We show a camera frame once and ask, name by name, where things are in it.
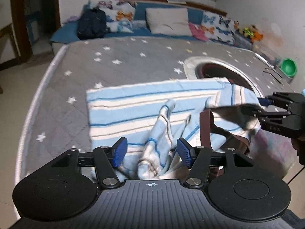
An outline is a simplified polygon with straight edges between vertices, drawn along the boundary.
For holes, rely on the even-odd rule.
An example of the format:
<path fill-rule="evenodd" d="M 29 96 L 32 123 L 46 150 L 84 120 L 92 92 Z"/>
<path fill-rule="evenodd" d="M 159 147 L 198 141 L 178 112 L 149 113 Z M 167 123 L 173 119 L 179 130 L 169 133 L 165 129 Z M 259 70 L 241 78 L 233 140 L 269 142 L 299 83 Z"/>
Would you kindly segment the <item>butterfly pillow left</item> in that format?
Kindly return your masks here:
<path fill-rule="evenodd" d="M 133 24 L 137 3 L 119 0 L 99 1 L 91 9 L 103 11 L 107 33 L 133 33 Z"/>

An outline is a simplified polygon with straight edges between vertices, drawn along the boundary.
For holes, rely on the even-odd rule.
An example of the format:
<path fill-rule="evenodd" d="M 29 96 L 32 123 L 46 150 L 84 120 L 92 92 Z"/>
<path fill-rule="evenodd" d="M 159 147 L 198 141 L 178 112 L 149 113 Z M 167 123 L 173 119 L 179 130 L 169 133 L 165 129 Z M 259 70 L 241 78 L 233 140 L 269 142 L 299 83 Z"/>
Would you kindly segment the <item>grey star-patterned mattress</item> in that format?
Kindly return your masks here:
<path fill-rule="evenodd" d="M 163 37 L 114 37 L 56 44 L 32 99 L 19 140 L 15 181 L 37 170 L 69 147 L 89 150 L 85 92 L 120 86 L 201 78 L 200 65 L 213 64 L 208 78 L 240 75 L 257 95 L 291 92 L 279 69 L 252 51 L 215 42 Z"/>

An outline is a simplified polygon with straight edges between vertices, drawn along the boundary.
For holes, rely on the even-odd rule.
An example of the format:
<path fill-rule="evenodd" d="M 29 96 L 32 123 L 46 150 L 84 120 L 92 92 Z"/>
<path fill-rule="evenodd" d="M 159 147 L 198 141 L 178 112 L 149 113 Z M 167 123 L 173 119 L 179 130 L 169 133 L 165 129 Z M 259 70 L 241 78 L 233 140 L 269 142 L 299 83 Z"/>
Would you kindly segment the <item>green plastic bowl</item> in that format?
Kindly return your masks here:
<path fill-rule="evenodd" d="M 297 74 L 297 65 L 290 58 L 286 58 L 282 61 L 280 69 L 283 71 L 284 74 L 291 78 Z"/>

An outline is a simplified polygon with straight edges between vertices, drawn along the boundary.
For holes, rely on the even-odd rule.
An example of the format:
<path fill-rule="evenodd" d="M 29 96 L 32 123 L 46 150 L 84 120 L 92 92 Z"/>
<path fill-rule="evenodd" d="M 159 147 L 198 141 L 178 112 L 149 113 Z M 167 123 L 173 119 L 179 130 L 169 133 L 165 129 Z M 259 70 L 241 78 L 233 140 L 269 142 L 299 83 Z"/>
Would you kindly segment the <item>dark wooden door frame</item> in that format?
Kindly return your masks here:
<path fill-rule="evenodd" d="M 50 38 L 60 28 L 59 0 L 10 0 L 10 5 L 20 61 L 52 52 Z"/>

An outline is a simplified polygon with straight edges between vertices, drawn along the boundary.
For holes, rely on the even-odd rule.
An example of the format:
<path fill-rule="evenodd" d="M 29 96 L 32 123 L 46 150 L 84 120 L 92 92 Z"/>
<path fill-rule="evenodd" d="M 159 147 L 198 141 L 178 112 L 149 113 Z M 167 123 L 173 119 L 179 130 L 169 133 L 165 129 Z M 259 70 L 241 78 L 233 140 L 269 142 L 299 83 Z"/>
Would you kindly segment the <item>blue striped shirt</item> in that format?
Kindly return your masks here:
<path fill-rule="evenodd" d="M 184 179 L 189 173 L 177 154 L 177 140 L 223 152 L 229 138 L 238 138 L 248 152 L 260 129 L 256 118 L 243 115 L 244 106 L 259 108 L 257 95 L 225 78 L 175 80 L 86 92 L 89 136 L 93 148 L 127 139 L 127 153 L 115 173 L 126 179 Z"/>

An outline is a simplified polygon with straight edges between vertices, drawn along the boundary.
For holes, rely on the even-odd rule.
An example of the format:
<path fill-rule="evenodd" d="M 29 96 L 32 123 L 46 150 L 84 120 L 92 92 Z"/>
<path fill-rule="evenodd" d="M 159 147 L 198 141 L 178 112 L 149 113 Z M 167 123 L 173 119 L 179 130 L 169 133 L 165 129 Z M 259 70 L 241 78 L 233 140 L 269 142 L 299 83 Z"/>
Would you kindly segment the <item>butterfly pillow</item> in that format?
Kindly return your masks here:
<path fill-rule="evenodd" d="M 119 0 L 99 1 L 91 9 L 103 11 L 107 33 L 133 33 L 133 24 L 137 3 Z"/>
<path fill-rule="evenodd" d="M 233 45 L 235 43 L 234 35 L 238 26 L 238 21 L 204 10 L 200 29 L 204 31 L 205 36 L 210 40 Z"/>

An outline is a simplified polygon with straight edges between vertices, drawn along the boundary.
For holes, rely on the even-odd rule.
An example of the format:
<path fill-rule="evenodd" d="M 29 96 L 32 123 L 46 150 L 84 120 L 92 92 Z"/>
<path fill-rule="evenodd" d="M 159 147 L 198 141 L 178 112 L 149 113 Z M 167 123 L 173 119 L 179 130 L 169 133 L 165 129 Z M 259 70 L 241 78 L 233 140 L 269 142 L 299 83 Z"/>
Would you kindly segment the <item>pink cloth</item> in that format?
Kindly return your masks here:
<path fill-rule="evenodd" d="M 189 28 L 194 38 L 200 41 L 208 41 L 208 38 L 205 36 L 205 32 L 202 29 L 200 29 L 197 25 L 189 22 Z"/>

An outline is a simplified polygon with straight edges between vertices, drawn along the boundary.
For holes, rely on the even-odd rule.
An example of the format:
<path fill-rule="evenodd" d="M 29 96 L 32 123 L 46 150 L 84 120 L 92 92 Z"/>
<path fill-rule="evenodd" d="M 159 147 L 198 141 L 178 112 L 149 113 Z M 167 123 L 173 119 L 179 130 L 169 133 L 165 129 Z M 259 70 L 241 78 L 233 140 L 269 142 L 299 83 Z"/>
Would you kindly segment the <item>dark navy backpack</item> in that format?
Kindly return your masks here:
<path fill-rule="evenodd" d="M 77 35 L 80 40 L 103 38 L 107 32 L 107 16 L 94 8 L 85 11 L 78 21 Z"/>

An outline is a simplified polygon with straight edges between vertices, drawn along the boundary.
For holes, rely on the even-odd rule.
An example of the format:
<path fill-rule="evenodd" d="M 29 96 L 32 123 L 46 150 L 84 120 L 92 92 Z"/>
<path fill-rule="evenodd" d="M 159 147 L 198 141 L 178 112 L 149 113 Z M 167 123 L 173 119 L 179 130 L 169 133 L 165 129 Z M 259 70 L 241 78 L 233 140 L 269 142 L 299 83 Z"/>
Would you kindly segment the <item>butterfly pillow right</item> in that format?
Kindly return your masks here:
<path fill-rule="evenodd" d="M 238 21 L 204 10 L 200 29 L 204 31 L 205 36 L 210 40 L 233 45 L 235 43 L 234 35 L 238 26 Z"/>

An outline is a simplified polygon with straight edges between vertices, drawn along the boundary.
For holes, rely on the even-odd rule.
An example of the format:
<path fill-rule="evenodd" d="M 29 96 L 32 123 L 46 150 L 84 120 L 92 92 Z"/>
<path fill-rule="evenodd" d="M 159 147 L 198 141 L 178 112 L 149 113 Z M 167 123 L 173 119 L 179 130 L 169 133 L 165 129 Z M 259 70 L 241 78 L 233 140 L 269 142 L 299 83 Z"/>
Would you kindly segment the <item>grey plain pillow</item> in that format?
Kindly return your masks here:
<path fill-rule="evenodd" d="M 192 36 L 186 8 L 146 8 L 145 11 L 152 34 Z"/>

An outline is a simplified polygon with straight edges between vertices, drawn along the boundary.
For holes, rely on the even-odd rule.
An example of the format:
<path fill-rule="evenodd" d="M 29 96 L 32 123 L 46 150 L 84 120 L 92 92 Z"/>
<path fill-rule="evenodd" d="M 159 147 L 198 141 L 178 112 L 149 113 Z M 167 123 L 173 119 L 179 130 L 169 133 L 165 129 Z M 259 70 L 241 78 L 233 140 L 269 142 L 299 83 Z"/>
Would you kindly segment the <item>white laptop on sill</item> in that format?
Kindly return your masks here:
<path fill-rule="evenodd" d="M 187 2 L 184 0 L 167 0 L 167 2 L 169 4 L 182 4 L 182 5 L 186 5 Z"/>

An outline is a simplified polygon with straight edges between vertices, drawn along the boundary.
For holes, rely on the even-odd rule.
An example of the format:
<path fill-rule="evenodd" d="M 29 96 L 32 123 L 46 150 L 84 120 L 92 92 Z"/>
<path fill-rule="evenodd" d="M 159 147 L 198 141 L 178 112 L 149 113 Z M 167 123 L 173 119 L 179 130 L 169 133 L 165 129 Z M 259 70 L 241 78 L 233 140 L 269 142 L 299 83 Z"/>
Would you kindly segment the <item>orange plush toys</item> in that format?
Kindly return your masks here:
<path fill-rule="evenodd" d="M 255 25 L 240 28 L 238 32 L 245 38 L 250 39 L 252 43 L 256 41 L 261 41 L 264 37 L 264 35 L 258 31 L 258 28 Z"/>

